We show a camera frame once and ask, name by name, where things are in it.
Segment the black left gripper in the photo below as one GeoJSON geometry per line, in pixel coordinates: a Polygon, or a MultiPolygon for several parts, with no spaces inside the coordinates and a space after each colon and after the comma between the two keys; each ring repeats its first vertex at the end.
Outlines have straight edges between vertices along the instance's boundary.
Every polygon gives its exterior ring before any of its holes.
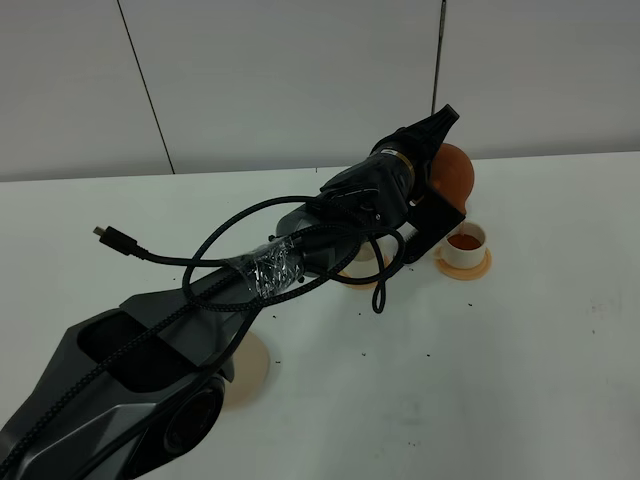
{"type": "Polygon", "coordinates": [[[426,194],[432,163],[459,114],[446,104],[428,118],[401,127],[378,141],[371,153],[392,156],[408,174],[408,202],[417,205],[426,194]]]}

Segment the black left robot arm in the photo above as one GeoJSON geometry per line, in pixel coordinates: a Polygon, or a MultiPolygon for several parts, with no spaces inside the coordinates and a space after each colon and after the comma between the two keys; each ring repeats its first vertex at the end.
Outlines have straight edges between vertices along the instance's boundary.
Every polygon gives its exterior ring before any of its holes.
{"type": "Polygon", "coordinates": [[[457,112],[445,106],[378,141],[315,196],[259,202],[291,211],[267,243],[210,259],[163,257],[107,227],[103,245],[176,266],[174,290],[138,294],[70,327],[31,395],[1,431],[5,479],[134,479],[191,451],[221,412],[233,356],[260,312],[327,281],[386,281],[442,240],[463,214],[432,184],[457,112]]]}

